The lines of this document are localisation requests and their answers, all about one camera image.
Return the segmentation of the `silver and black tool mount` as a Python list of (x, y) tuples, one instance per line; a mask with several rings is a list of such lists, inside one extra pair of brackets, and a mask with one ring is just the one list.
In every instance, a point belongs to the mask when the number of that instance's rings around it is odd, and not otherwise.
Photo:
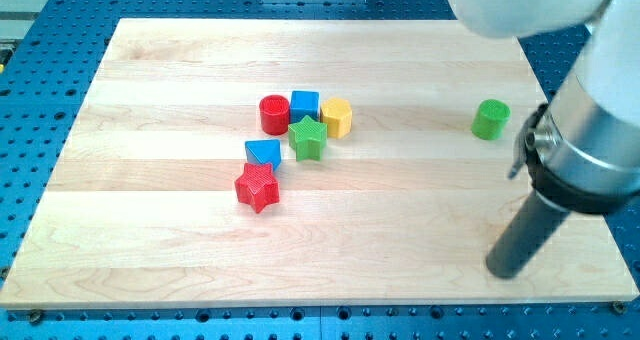
[(525, 167), (547, 202), (586, 214), (615, 212), (639, 196), (639, 127), (596, 102), (570, 74), (514, 142), (514, 178)]

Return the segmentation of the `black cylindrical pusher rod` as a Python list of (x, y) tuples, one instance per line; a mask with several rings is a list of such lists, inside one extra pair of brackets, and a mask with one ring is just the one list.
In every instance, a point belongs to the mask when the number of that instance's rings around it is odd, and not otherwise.
[(570, 215), (570, 211), (533, 190), (485, 258), (501, 279), (516, 277)]

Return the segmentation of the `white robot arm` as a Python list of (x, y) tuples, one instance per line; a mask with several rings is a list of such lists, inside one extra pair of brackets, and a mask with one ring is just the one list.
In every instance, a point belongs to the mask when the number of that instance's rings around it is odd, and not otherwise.
[(486, 257), (515, 277), (572, 212), (606, 214), (639, 193), (639, 0), (448, 0), (469, 30), (526, 37), (590, 23), (562, 85), (522, 125), (509, 175), (532, 192)]

